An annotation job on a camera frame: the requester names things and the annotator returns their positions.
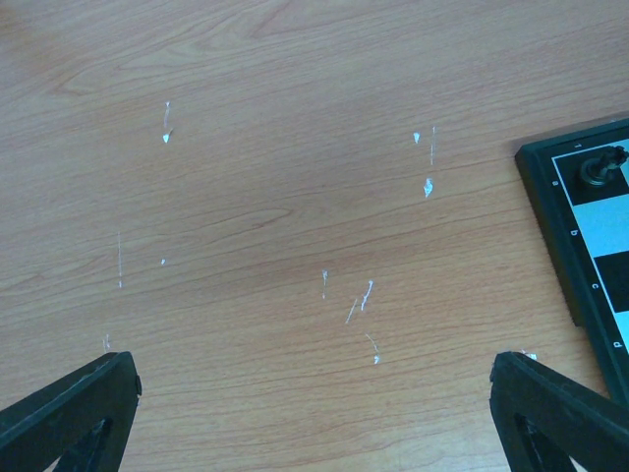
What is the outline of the black rook chess piece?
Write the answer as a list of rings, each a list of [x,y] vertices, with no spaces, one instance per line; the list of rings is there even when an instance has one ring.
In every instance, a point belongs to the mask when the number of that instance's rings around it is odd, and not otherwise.
[[[624,147],[602,147],[585,160],[579,171],[581,181],[593,188],[602,188],[614,179],[618,170],[628,159]]]

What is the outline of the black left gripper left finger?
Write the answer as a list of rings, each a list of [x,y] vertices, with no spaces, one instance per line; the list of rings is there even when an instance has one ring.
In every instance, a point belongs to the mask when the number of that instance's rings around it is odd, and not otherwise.
[[[117,471],[142,381],[109,352],[1,411],[3,471]]]

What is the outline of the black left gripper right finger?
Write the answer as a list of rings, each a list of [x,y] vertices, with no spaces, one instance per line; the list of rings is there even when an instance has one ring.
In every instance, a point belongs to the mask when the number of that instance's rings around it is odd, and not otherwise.
[[[512,471],[628,469],[628,409],[519,352],[496,355],[489,408]]]

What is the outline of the black and white chessboard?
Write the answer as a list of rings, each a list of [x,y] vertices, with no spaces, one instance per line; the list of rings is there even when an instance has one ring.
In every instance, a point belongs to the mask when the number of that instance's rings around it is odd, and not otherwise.
[[[593,347],[612,399],[628,402],[628,159],[602,188],[582,163],[628,151],[625,119],[522,145],[515,162],[575,325]]]

